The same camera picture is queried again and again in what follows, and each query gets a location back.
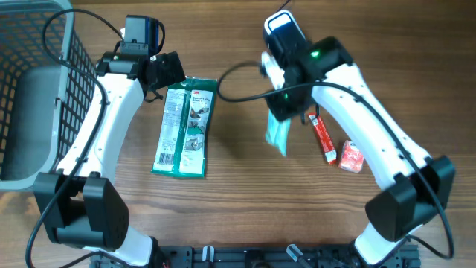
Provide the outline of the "teal toothbrush package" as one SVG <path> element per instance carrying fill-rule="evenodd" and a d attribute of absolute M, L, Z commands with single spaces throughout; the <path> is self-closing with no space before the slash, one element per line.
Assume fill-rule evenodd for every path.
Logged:
<path fill-rule="evenodd" d="M 276 147 L 282 156 L 286 157 L 286 144 L 291 126 L 291 119 L 278 121 L 271 111 L 268 111 L 266 141 Z"/>

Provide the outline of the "red white toothpaste box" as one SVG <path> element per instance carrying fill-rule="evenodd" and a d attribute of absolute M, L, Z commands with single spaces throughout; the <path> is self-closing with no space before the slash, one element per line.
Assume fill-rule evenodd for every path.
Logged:
<path fill-rule="evenodd" d="M 324 158 L 326 159 L 328 164 L 335 164 L 337 161 L 337 152 L 335 150 L 334 144 L 332 143 L 332 139 L 329 136 L 324 121 L 322 120 L 321 116 L 317 115 L 315 112 L 309 113 L 308 117 L 310 122 L 312 123 L 316 137 L 321 143 Z"/>

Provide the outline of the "green white sponge package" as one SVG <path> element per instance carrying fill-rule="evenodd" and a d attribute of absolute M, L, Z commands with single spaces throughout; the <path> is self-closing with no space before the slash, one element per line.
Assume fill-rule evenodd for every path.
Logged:
<path fill-rule="evenodd" d="M 167 88 L 152 173 L 203 178 L 217 81 L 189 77 Z"/>

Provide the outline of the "red white Kleenex tissue pack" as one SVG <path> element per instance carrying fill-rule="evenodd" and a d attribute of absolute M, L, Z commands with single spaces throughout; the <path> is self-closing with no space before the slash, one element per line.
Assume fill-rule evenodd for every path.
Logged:
<path fill-rule="evenodd" d="M 354 142 L 345 141 L 338 167 L 353 173 L 359 173 L 364 164 L 364 155 Z"/>

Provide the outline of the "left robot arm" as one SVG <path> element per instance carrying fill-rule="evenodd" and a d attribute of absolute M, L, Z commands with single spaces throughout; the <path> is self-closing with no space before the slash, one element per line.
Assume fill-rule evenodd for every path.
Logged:
<path fill-rule="evenodd" d="M 165 28 L 148 16 L 129 15 L 111 52 L 83 76 L 94 97 L 66 155 L 40 173 L 33 193 L 36 223 L 52 243 L 83 249 L 122 267 L 165 267 L 155 238 L 129 224 L 129 209 L 113 185 L 129 125 L 148 92 L 185 79 L 176 52 L 162 51 Z"/>

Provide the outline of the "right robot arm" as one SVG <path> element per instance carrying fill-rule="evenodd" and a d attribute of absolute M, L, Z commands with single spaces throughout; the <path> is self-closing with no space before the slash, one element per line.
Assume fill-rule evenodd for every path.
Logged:
<path fill-rule="evenodd" d="M 365 206 L 369 223 L 353 253 L 368 267 L 383 264 L 414 232 L 443 217 L 455 169 L 410 139 L 369 90 L 359 67 L 333 36 L 309 41 L 292 23 L 264 30 L 261 63 L 273 84 L 266 97 L 277 123 L 324 108 L 363 153 L 380 188 Z"/>

